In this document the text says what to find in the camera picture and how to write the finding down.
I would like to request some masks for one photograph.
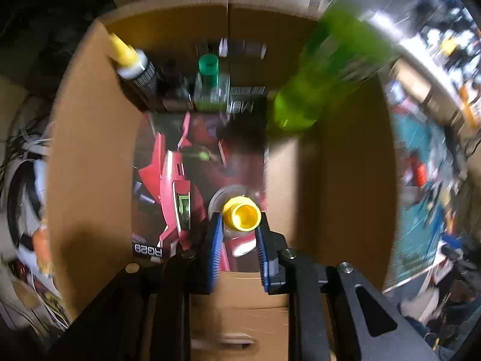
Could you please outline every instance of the glue bottle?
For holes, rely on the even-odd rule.
[[[117,35],[110,34],[117,62],[117,74],[140,96],[148,110],[161,112],[164,110],[161,101],[157,99],[157,84],[159,74],[145,53],[126,45]]]

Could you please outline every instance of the plastic bottle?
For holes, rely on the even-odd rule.
[[[229,199],[222,209],[225,224],[231,229],[250,232],[261,222],[261,210],[249,197],[237,196]]]
[[[229,102],[230,76],[219,73],[219,59],[215,54],[199,58],[199,72],[195,81],[194,103],[199,111],[226,111]]]
[[[149,111],[163,111],[162,102],[157,99],[159,74],[145,53],[126,45],[114,33],[110,34],[110,41],[118,64],[117,74],[134,89]]]
[[[328,102],[340,101],[396,55],[414,35],[418,0],[334,0],[300,58],[297,74],[280,90],[274,119],[285,130],[312,126]]]

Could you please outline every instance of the red robot illustration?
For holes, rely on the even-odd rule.
[[[155,133],[151,162],[138,174],[155,205],[162,209],[166,225],[157,247],[163,259],[191,248],[202,237],[208,221],[207,205],[218,191],[245,185],[259,192],[259,205],[264,205],[264,154],[237,150],[236,140],[229,134],[218,138],[226,124],[219,114],[186,113],[179,124],[180,139],[174,150],[168,149],[167,141],[172,138],[169,129],[164,126]],[[237,258],[252,252],[255,255],[255,247],[254,232],[225,233],[221,270],[237,271]]]

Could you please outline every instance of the white cable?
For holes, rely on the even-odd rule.
[[[30,272],[30,275],[32,276],[32,286],[33,286],[33,289],[35,290],[35,294],[37,295],[38,299],[40,300],[40,302],[44,305],[44,307],[47,309],[47,312],[49,312],[50,316],[52,317],[52,319],[60,326],[60,328],[62,328],[63,330],[67,330],[68,329],[68,326],[66,326],[64,323],[62,323],[56,316],[55,316],[55,313],[51,310],[51,308],[47,305],[47,303],[44,301],[44,299],[42,299],[39,295],[39,293],[37,292],[37,289],[35,288],[35,280],[33,278],[33,273]]]
[[[45,138],[50,130],[50,126],[51,126],[51,122],[49,122],[47,124],[47,126],[45,127],[42,135],[40,136],[40,138],[38,138],[37,140],[35,141],[32,141],[30,139],[30,136],[28,135],[27,131],[26,131],[26,127],[25,127],[25,120],[23,119],[23,114],[20,113],[20,116],[19,116],[19,121],[20,121],[20,132],[22,134],[22,137],[23,139],[29,143],[30,145],[35,145],[35,144],[38,144],[40,142],[47,142],[47,141],[50,141],[50,138]]]

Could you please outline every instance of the green bottle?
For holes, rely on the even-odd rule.
[[[195,81],[194,103],[201,112],[227,110],[230,76],[219,72],[219,59],[215,54],[199,58],[199,72]]]
[[[327,8],[301,53],[299,71],[275,98],[279,127],[309,128],[324,105],[346,98],[395,57],[411,6],[397,5],[393,12],[383,0],[375,1],[334,0]],[[405,17],[400,20],[403,28],[396,23],[399,17]]]

